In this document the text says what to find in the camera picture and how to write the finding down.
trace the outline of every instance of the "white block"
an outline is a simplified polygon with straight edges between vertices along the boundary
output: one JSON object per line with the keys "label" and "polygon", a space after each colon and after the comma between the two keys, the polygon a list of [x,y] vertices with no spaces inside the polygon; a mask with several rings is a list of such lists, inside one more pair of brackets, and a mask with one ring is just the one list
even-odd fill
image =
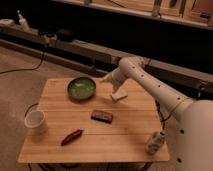
{"label": "white block", "polygon": [[126,98],[127,96],[128,94],[125,90],[118,90],[116,93],[111,94],[111,97],[114,101],[121,100],[123,98]]}

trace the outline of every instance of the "white bottle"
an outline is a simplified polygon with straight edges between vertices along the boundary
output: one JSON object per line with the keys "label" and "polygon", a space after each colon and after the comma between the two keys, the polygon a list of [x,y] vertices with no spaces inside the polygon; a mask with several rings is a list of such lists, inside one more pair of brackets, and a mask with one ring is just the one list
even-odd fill
{"label": "white bottle", "polygon": [[153,155],[163,146],[164,142],[165,142],[164,131],[154,132],[147,141],[145,151],[148,154]]}
{"label": "white bottle", "polygon": [[27,20],[21,15],[20,11],[17,11],[19,17],[19,23],[24,31],[29,31],[30,27],[27,23]]}

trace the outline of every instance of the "paper cup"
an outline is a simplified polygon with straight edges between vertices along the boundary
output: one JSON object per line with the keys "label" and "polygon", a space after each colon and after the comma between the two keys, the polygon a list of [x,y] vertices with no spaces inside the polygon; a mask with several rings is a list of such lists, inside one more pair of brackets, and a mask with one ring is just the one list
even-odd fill
{"label": "paper cup", "polygon": [[44,133],[48,129],[45,115],[42,111],[32,111],[28,113],[25,117],[24,124],[27,128],[32,129],[35,134]]}

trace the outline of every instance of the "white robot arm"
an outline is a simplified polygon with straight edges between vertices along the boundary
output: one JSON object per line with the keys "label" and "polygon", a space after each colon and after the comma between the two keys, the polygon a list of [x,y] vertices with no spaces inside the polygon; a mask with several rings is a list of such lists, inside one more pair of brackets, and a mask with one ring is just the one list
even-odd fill
{"label": "white robot arm", "polygon": [[178,171],[213,170],[213,101],[193,100],[143,70],[143,58],[126,57],[119,67],[106,75],[114,92],[132,78],[180,123],[178,132]]}

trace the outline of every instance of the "table surface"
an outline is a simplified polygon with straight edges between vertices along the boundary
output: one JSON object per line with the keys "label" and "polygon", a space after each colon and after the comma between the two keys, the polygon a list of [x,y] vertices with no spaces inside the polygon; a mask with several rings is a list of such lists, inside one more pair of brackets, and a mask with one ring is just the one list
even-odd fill
{"label": "table surface", "polygon": [[[34,135],[28,131],[18,161],[20,163],[95,163],[168,161],[167,145],[155,155],[144,152],[147,139],[161,130],[154,99],[136,82],[127,80],[121,87],[128,97],[113,102],[112,85],[96,82],[96,94],[86,102],[72,102],[67,85],[72,78],[49,79],[38,110],[45,113],[48,131]],[[113,113],[111,124],[91,120],[91,112]],[[66,146],[61,141],[76,129],[82,136]]]}

